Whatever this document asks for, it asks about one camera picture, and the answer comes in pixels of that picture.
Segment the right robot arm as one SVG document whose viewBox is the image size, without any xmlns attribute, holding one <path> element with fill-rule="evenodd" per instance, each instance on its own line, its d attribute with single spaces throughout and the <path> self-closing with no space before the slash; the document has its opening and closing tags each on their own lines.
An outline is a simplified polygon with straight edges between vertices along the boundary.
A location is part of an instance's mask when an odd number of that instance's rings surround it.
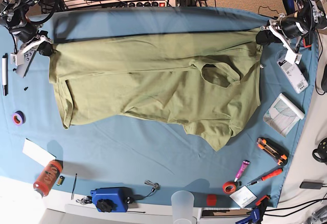
<svg viewBox="0 0 327 224">
<path fill-rule="evenodd" d="M 40 28 L 55 13 L 58 1 L 48 16 L 39 21 L 31 21 L 26 16 L 29 8 L 38 4 L 40 0 L 2 0 L 1 25 L 4 26 L 14 40 L 14 52 L 10 55 L 11 62 L 16 66 L 25 62 L 25 53 L 30 50 L 38 51 L 44 56 L 51 56 L 53 41 L 48 38 L 47 31 Z"/>
</svg>

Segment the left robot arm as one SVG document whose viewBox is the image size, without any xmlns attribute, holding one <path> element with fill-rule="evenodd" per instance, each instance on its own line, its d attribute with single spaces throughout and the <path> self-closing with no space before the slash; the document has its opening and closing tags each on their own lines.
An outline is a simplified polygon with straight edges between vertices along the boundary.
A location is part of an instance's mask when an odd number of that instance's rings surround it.
<svg viewBox="0 0 327 224">
<path fill-rule="evenodd" d="M 276 19 L 270 19 L 256 35 L 259 45 L 282 43 L 287 49 L 286 60 L 299 64 L 302 54 L 300 44 L 311 46 L 313 33 L 326 29 L 326 0 L 294 0 L 297 10 L 284 5 L 287 13 L 281 13 Z"/>
</svg>

